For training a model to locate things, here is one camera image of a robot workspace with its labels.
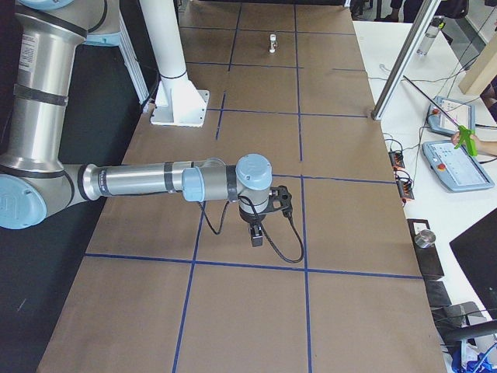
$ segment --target white tabletop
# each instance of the white tabletop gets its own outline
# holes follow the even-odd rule
[[[388,77],[388,72],[381,67],[392,69],[402,44],[407,36],[410,24],[354,22],[361,54],[375,102],[377,101],[385,81],[375,78]],[[415,55],[405,75],[411,80],[436,80],[446,78],[460,70],[456,56],[443,38],[438,35],[426,56]],[[466,96],[458,88],[458,82],[464,77],[459,74],[450,91],[450,98],[468,101],[477,96]],[[416,82],[428,96],[447,96],[453,79],[447,82]],[[495,125],[490,113],[480,99],[476,105],[476,123]],[[397,87],[388,108],[381,120],[383,131],[389,133],[404,148],[415,146],[419,142],[419,128],[424,124],[429,101],[417,92],[408,82],[401,82]],[[497,140],[497,131],[477,129],[477,136],[482,140]],[[422,143],[425,141],[448,139],[439,134],[424,130]],[[406,218],[426,219],[436,234],[436,248],[442,263],[446,286],[453,304],[473,301],[483,308],[461,268],[452,254],[449,242],[470,228],[475,222],[486,216],[497,207],[497,188],[484,191],[448,193],[429,169],[422,153],[419,153],[416,167],[416,150],[404,153],[405,168],[415,179],[414,201],[405,205]],[[478,156],[478,159],[490,159]],[[497,162],[484,165],[490,177],[497,181]]]

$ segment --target person's arm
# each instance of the person's arm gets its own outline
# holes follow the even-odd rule
[[[471,138],[474,140],[474,145],[478,152],[497,155],[497,141],[482,141],[475,134],[472,134]],[[459,132],[453,134],[450,140],[454,145],[457,145],[459,142]]]

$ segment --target shoe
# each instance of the shoe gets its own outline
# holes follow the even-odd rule
[[[398,22],[398,19],[391,18],[391,15],[389,14],[385,18],[376,18],[374,22]]]

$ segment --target green clip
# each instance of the green clip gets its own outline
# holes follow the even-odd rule
[[[476,144],[474,140],[471,138],[471,135],[474,134],[474,130],[468,130],[465,126],[459,126],[459,142],[455,146],[455,149],[459,148],[463,142],[466,142],[467,153],[476,157],[478,155],[478,151],[476,150]]]

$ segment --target light blue joint cover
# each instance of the light blue joint cover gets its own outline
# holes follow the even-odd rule
[[[117,47],[121,44],[121,32],[89,34],[83,44],[95,47]]]
[[[40,193],[26,181],[0,175],[0,227],[23,229],[47,216],[47,205]]]
[[[252,190],[265,190],[271,187],[273,168],[266,157],[248,154],[236,164],[236,176],[240,183]]]
[[[189,202],[203,202],[205,198],[205,183],[202,172],[198,167],[184,169],[181,175],[183,197]]]
[[[37,10],[55,10],[69,5],[74,0],[19,0],[25,6]]]

